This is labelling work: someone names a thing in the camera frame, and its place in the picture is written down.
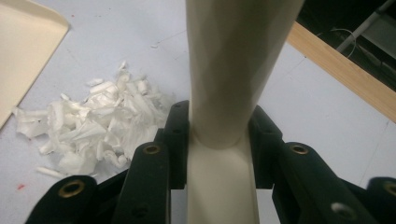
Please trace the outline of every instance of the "wire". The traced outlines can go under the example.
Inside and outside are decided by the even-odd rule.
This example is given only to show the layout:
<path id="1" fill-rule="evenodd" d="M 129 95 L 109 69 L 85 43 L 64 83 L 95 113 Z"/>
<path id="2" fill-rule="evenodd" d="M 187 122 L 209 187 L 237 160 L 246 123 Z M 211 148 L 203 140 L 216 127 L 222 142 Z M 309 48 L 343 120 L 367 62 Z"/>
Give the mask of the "wire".
<path id="1" fill-rule="evenodd" d="M 334 28 L 334 29 L 331 29 L 330 31 L 322 32 L 322 33 L 318 34 L 317 37 L 319 37 L 319 36 L 321 36 L 321 35 L 323 35 L 323 34 L 325 34 L 325 33 L 334 32 L 334 31 L 345 31 L 345 32 L 348 32 L 348 33 L 353 37 L 353 49 L 352 49 L 352 51 L 350 51 L 350 53 L 346 56 L 347 58 L 349 58 L 349 57 L 353 54 L 353 52 L 355 51 L 356 45 L 357 45 L 357 43 L 356 43 L 356 37 L 353 35 L 353 33 L 352 33 L 350 30 L 342 29 L 342 28 Z"/>

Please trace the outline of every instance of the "white shaving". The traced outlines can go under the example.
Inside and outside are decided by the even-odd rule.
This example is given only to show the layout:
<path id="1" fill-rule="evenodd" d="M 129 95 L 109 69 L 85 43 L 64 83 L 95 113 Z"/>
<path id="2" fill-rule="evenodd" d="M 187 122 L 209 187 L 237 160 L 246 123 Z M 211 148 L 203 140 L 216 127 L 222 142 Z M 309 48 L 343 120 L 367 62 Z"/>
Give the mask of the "white shaving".
<path id="1" fill-rule="evenodd" d="M 58 178 L 98 174 L 99 161 L 122 168 L 138 146 L 153 140 L 175 96 L 151 87 L 144 75 L 131 77 L 126 68 L 127 63 L 122 63 L 115 82 L 89 81 L 90 94 L 82 103 L 61 93 L 61 100 L 50 103 L 47 110 L 13 110 L 17 132 L 29 138 L 47 134 L 49 141 L 39 152 L 61 156 L 55 169 L 59 172 L 37 167 L 38 172 Z"/>
<path id="2" fill-rule="evenodd" d="M 61 174 L 61 173 L 59 173 L 57 171 L 51 170 L 51 169 L 49 169 L 47 167 L 38 166 L 35 169 L 38 172 L 40 172 L 41 174 L 43 174 L 43 175 L 50 175 L 50 176 L 53 176 L 53 177 L 56 177 L 56 178 L 60 178 L 60 179 L 66 177 L 66 175 L 63 175 L 63 174 Z"/>
<path id="3" fill-rule="evenodd" d="M 104 81 L 103 81 L 102 78 L 94 78 L 94 79 L 88 81 L 87 85 L 90 86 L 90 87 L 94 87 L 94 86 L 97 86 L 97 85 L 99 85 L 99 84 L 101 84 L 103 82 Z"/>

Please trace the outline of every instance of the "black plastic part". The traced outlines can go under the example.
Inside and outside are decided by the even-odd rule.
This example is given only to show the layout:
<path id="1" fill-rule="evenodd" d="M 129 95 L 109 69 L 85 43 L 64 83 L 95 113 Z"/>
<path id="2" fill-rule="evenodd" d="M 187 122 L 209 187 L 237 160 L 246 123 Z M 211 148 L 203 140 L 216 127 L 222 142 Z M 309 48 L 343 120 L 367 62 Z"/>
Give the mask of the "black plastic part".
<path id="1" fill-rule="evenodd" d="M 186 186 L 189 126 L 189 101 L 172 105 L 162 137 L 169 150 L 171 189 Z"/>
<path id="2" fill-rule="evenodd" d="M 169 154 L 165 144 L 134 152 L 112 223 L 170 223 Z"/>
<path id="3" fill-rule="evenodd" d="M 282 223 L 377 223 L 313 148 L 287 143 L 281 150 L 278 164 L 286 181 L 278 179 L 275 192 L 278 189 L 285 192 L 287 187 L 282 185 L 289 185 L 301 210 L 298 222 Z"/>
<path id="4" fill-rule="evenodd" d="M 396 179 L 376 177 L 370 180 L 367 187 L 368 209 L 381 223 L 396 221 Z"/>
<path id="5" fill-rule="evenodd" d="M 110 223 L 117 206 L 119 195 L 128 170 L 125 170 L 98 185 L 97 202 L 99 207 L 92 223 Z"/>
<path id="6" fill-rule="evenodd" d="M 283 146 L 282 132 L 258 105 L 248 124 L 251 156 L 257 189 L 271 189 L 274 185 L 271 167 Z"/>
<path id="7" fill-rule="evenodd" d="M 92 177 L 69 176 L 49 189 L 26 223 L 88 223 L 97 208 L 95 193 Z"/>

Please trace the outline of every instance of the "metal screw hole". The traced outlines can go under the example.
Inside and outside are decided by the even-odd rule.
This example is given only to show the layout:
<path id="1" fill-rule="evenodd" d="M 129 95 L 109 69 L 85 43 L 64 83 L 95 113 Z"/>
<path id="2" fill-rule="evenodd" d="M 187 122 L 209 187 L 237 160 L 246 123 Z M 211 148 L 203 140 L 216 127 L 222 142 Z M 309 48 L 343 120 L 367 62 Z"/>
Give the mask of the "metal screw hole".
<path id="1" fill-rule="evenodd" d="M 305 148 L 305 147 L 300 147 L 300 146 L 292 146 L 292 147 L 290 147 L 290 149 L 291 149 L 293 152 L 295 152 L 295 153 L 297 153 L 297 154 L 300 154 L 300 155 L 304 155 L 304 154 L 306 154 L 306 153 L 309 152 L 309 150 L 308 150 L 307 148 Z"/>
<path id="2" fill-rule="evenodd" d="M 159 153 L 160 151 L 161 151 L 161 148 L 157 147 L 157 146 L 149 146 L 149 147 L 143 148 L 143 152 L 146 154 L 149 154 L 149 155 Z"/>
<path id="3" fill-rule="evenodd" d="M 67 182 L 59 189 L 58 195 L 63 198 L 70 198 L 80 194 L 84 190 L 84 188 L 85 188 L 84 182 L 82 182 L 79 179 L 72 180 L 70 182 Z"/>

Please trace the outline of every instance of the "beige board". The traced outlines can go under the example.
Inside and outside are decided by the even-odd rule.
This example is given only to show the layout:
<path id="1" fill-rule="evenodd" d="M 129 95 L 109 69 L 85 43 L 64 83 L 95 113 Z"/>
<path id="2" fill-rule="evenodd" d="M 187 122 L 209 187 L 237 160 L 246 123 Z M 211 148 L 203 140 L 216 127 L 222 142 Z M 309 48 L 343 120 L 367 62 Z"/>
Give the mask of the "beige board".
<path id="1" fill-rule="evenodd" d="M 23 0 L 0 0 L 0 128 L 67 33 L 57 12 Z"/>

